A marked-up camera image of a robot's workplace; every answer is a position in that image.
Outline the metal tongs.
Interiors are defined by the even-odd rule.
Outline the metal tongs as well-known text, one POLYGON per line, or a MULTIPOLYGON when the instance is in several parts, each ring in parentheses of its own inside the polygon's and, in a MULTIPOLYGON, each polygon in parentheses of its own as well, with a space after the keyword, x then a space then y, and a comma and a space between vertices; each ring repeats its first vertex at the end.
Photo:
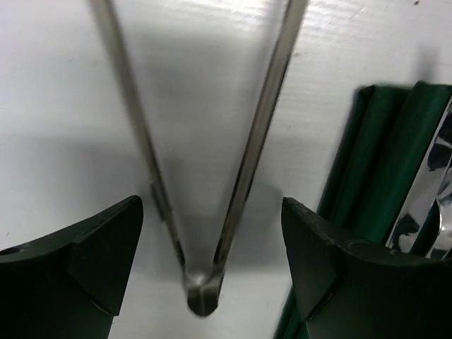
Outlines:
POLYGON ((150 195, 162 224, 167 228, 182 272, 187 306, 199 317, 210 316, 219 305, 228 256, 243 218, 308 3, 287 2, 215 245, 209 242, 212 236, 201 235, 202 227, 195 227, 193 233, 181 228, 157 158, 114 3, 90 1, 89 4, 121 93, 127 119, 146 165, 150 195))

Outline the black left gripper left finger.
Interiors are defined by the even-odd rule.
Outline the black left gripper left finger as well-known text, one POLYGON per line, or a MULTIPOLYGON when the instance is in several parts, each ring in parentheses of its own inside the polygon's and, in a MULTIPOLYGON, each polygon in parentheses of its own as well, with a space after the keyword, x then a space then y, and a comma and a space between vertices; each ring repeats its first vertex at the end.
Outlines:
POLYGON ((61 230, 1 251, 2 338, 108 338, 143 224, 130 196, 61 230))

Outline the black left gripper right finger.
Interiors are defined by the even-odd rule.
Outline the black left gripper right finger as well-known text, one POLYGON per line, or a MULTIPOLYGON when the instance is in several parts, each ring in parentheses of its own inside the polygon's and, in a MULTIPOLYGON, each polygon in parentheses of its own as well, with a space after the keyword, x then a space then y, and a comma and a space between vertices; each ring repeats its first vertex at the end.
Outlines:
POLYGON ((284 198, 281 224, 310 338, 450 338, 451 262, 405 254, 284 198))

